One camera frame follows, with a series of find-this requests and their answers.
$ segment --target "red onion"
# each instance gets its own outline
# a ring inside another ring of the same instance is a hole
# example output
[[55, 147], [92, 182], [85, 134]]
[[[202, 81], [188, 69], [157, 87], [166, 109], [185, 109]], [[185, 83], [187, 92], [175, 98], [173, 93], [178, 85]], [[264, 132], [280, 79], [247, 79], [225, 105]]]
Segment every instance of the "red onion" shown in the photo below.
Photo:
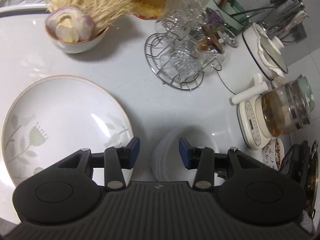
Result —
[[57, 38], [66, 42], [90, 40], [94, 22], [78, 7], [63, 7], [53, 11], [45, 20], [46, 26]]

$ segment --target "white bowl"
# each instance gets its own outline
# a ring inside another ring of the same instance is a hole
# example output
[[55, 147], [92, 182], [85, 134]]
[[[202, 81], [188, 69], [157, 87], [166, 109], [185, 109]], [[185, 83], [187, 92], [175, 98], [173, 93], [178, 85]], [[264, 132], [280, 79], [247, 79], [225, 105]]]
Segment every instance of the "white bowl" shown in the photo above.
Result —
[[183, 165], [179, 154], [180, 137], [186, 137], [192, 146], [206, 146], [212, 148], [215, 153], [219, 152], [212, 133], [205, 128], [197, 126], [177, 128], [168, 133], [154, 149], [151, 169], [158, 181], [188, 181], [192, 187], [196, 170], [187, 170]]
[[[279, 151], [276, 157], [276, 141], [279, 143]], [[276, 138], [270, 141], [262, 149], [262, 160], [263, 163], [276, 171], [279, 171], [281, 162], [284, 158], [284, 146], [280, 138]]]
[[96, 38], [90, 41], [79, 41], [79, 42], [64, 42], [57, 39], [53, 33], [48, 30], [47, 26], [45, 26], [45, 32], [50, 37], [52, 43], [64, 53], [77, 54], [81, 52], [88, 51], [96, 46], [106, 35], [108, 29], [105, 29], [102, 33], [100, 33]]

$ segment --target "white plate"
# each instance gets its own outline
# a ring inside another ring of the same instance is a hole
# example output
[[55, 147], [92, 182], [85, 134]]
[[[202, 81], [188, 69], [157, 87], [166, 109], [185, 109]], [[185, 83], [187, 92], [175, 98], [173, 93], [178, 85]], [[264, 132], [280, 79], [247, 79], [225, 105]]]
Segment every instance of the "white plate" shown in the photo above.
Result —
[[[128, 117], [102, 87], [84, 78], [54, 76], [25, 89], [4, 122], [2, 152], [15, 185], [81, 148], [92, 153], [125, 146], [133, 137]], [[123, 170], [126, 183], [132, 170]], [[103, 169], [93, 180], [104, 185]]]

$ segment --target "white pot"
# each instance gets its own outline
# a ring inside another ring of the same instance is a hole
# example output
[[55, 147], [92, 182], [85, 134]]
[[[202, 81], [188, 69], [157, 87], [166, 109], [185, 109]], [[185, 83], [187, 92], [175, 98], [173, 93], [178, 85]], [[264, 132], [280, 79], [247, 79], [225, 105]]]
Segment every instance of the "white pot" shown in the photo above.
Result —
[[225, 86], [234, 94], [238, 94], [253, 87], [254, 76], [260, 74], [262, 81], [270, 82], [278, 75], [267, 67], [272, 66], [266, 58], [261, 55], [260, 36], [258, 31], [264, 31], [259, 25], [253, 24], [243, 33], [238, 35], [239, 47], [233, 49], [225, 48], [226, 59], [222, 70], [218, 73]]

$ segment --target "plate rim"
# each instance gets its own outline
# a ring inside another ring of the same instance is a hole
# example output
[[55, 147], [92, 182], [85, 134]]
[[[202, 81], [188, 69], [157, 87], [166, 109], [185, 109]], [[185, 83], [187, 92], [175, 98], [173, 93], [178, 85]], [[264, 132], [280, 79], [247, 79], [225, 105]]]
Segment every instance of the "plate rim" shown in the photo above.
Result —
[[2, 158], [3, 158], [3, 161], [4, 161], [4, 165], [5, 165], [5, 168], [7, 169], [7, 172], [10, 176], [10, 179], [14, 185], [14, 187], [17, 187], [18, 184], [15, 183], [15, 181], [13, 180], [10, 172], [9, 172], [9, 169], [8, 169], [8, 166], [7, 166], [7, 159], [6, 159], [6, 156], [5, 156], [5, 150], [4, 150], [4, 128], [7, 126], [8, 124], [8, 121], [9, 121], [9, 116], [10, 114], [12, 113], [12, 110], [13, 108], [16, 106], [16, 104], [19, 102], [19, 100], [24, 96], [24, 94], [26, 94], [28, 91], [30, 91], [32, 88], [36, 87], [37, 85], [45, 82], [45, 81], [49, 81], [49, 80], [54, 80], [54, 79], [70, 79], [70, 78], [73, 78], [75, 80], [81, 80], [81, 81], [85, 81], [87, 84], [90, 84], [90, 85], [93, 85], [95, 86], [97, 89], [99, 89], [100, 91], [102, 91], [103, 93], [105, 93], [107, 96], [110, 97], [110, 99], [116, 104], [116, 106], [118, 106], [119, 109], [121, 109], [121, 111], [123, 112], [123, 115], [125, 117], [125, 119], [128, 121], [128, 124], [129, 124], [129, 132], [130, 132], [130, 135], [132, 135], [132, 137], [134, 136], [133, 134], [133, 130], [132, 130], [132, 125], [130, 123], [130, 120], [126, 114], [126, 112], [124, 111], [124, 109], [122, 108], [122, 106], [120, 105], [120, 103], [104, 88], [102, 87], [101, 85], [87, 79], [87, 78], [84, 78], [84, 77], [80, 77], [80, 76], [75, 76], [75, 75], [54, 75], [54, 76], [50, 76], [50, 77], [46, 77], [46, 78], [42, 78], [34, 83], [32, 83], [31, 85], [27, 86], [17, 97], [16, 99], [13, 101], [13, 103], [11, 104], [8, 112], [7, 112], [7, 115], [5, 116], [5, 119], [4, 119], [4, 124], [2, 126], [2, 133], [1, 133], [1, 151], [2, 151]]

